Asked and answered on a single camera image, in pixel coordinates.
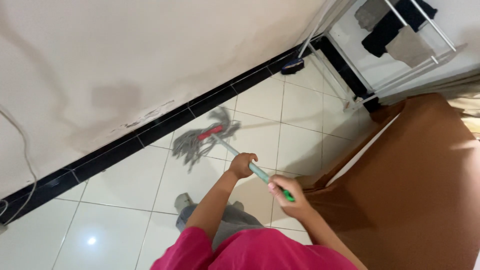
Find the black cloth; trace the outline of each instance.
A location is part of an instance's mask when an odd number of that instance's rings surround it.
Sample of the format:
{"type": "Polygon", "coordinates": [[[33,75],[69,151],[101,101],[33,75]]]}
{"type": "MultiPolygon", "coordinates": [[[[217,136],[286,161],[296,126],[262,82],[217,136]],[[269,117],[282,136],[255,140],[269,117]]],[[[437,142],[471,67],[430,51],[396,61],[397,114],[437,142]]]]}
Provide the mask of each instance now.
{"type": "MultiPolygon", "coordinates": [[[[434,9],[422,0],[417,0],[417,3],[431,19],[435,17],[437,9],[434,9]]],[[[395,5],[395,8],[407,24],[412,27],[413,31],[418,32],[425,18],[415,8],[412,2],[410,2],[410,0],[400,0],[395,5]]],[[[402,22],[392,11],[389,11],[361,43],[369,53],[376,57],[381,57],[382,54],[387,52],[385,46],[398,35],[398,31],[401,28],[403,28],[402,22]]]]}

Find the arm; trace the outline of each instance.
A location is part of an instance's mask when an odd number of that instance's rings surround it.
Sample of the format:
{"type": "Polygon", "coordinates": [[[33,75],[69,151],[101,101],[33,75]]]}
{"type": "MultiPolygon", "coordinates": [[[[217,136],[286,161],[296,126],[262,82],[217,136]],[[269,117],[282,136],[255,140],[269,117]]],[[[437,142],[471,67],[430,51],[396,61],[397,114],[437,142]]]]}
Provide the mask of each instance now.
{"type": "Polygon", "coordinates": [[[338,238],[335,232],[330,229],[322,216],[311,207],[303,195],[302,188],[295,179],[282,175],[274,175],[270,177],[269,181],[268,189],[270,193],[275,197],[288,216],[297,219],[303,225],[312,239],[313,244],[329,247],[346,257],[358,269],[367,269],[340,238],[338,238]],[[285,199],[279,186],[290,191],[295,201],[290,202],[285,199]]]}
{"type": "Polygon", "coordinates": [[[239,179],[253,173],[248,167],[252,160],[258,161],[257,155],[241,153],[232,160],[229,169],[223,173],[188,218],[186,229],[198,227],[205,231],[211,241],[213,240],[235,184],[239,179]]]}

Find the white wall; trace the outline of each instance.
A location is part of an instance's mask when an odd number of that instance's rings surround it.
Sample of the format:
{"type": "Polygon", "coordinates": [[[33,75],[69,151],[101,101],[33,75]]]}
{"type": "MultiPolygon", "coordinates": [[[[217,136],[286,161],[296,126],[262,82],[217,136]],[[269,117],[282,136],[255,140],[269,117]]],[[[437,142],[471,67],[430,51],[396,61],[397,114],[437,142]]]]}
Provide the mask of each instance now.
{"type": "MultiPolygon", "coordinates": [[[[375,89],[375,86],[384,83],[386,78],[395,77],[410,70],[410,68],[405,63],[394,60],[388,53],[383,54],[381,58],[377,58],[365,50],[361,41],[370,32],[361,29],[354,17],[357,9],[365,1],[358,0],[332,27],[330,34],[367,82],[375,89]]],[[[425,2],[438,9],[435,22],[455,45],[468,43],[468,47],[450,63],[388,93],[381,92],[379,96],[391,95],[414,86],[480,67],[480,1],[425,0],[425,2]]],[[[449,49],[430,25],[425,26],[419,33],[435,49],[437,54],[449,49]]]]}
{"type": "MultiPolygon", "coordinates": [[[[0,0],[0,104],[43,177],[295,46],[322,3],[0,0]]],[[[32,181],[2,118],[0,153],[1,198],[32,181]]]]}

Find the pink shirt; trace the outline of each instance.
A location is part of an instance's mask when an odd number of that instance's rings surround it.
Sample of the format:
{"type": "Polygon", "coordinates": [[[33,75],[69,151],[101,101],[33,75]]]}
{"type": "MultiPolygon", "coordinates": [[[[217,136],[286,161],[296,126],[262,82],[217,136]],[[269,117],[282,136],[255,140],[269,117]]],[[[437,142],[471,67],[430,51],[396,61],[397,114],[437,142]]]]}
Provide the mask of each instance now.
{"type": "Polygon", "coordinates": [[[357,269],[330,248],[302,245],[275,229],[243,230],[223,241],[215,252],[211,246],[202,229],[190,227],[151,270],[357,269]]]}

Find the person's left hand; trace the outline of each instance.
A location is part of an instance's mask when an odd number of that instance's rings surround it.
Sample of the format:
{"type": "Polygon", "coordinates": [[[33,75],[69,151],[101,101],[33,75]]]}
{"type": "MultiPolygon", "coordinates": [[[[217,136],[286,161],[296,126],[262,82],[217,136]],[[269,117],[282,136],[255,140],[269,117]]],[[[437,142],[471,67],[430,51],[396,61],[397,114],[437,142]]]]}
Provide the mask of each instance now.
{"type": "Polygon", "coordinates": [[[238,154],[230,164],[230,167],[227,171],[232,172],[238,179],[249,177],[253,172],[248,167],[248,164],[252,160],[258,161],[258,157],[252,153],[241,153],[238,154]]]}

